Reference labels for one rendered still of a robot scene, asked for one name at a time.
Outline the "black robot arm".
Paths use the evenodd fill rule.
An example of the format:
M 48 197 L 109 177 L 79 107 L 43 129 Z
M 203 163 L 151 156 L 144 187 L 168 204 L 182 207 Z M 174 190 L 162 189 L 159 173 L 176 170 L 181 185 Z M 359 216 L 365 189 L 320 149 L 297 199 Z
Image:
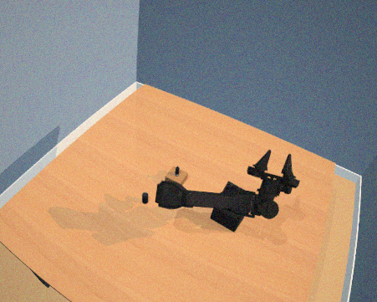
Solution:
M 252 198 L 252 195 L 255 197 Z M 274 200 L 240 187 L 225 187 L 225 191 L 221 193 L 200 192 L 186 190 L 179 182 L 162 180 L 157 185 L 155 202 L 158 207 L 170 210 L 179 207 L 223 208 L 249 218 L 262 215 L 266 219 L 272 219 L 279 212 L 278 204 Z

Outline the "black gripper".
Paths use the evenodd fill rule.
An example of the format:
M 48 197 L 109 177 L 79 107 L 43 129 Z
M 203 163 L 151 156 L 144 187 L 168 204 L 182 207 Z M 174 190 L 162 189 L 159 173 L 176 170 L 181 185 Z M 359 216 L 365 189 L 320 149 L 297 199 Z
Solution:
M 270 155 L 271 151 L 268 150 L 255 165 L 253 164 L 255 167 L 248 166 L 247 174 L 253 177 L 260 177 L 262 179 L 261 186 L 259 189 L 257 189 L 259 196 L 274 200 L 274 198 L 277 197 L 276 192 L 280 182 L 285 186 L 297 188 L 300 181 L 298 179 L 296 180 L 296 177 L 293 175 L 291 154 L 288 154 L 283 166 L 281 172 L 283 174 L 282 177 L 265 172 L 267 171 L 267 164 Z

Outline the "tan square block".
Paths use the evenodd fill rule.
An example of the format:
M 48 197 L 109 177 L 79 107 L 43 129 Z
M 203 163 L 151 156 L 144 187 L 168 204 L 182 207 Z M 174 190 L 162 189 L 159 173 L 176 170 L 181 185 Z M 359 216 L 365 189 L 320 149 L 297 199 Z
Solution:
M 188 173 L 185 171 L 179 170 L 179 176 L 175 176 L 176 167 L 173 166 L 171 170 L 165 176 L 165 181 L 169 182 L 179 182 L 181 185 L 186 181 Z

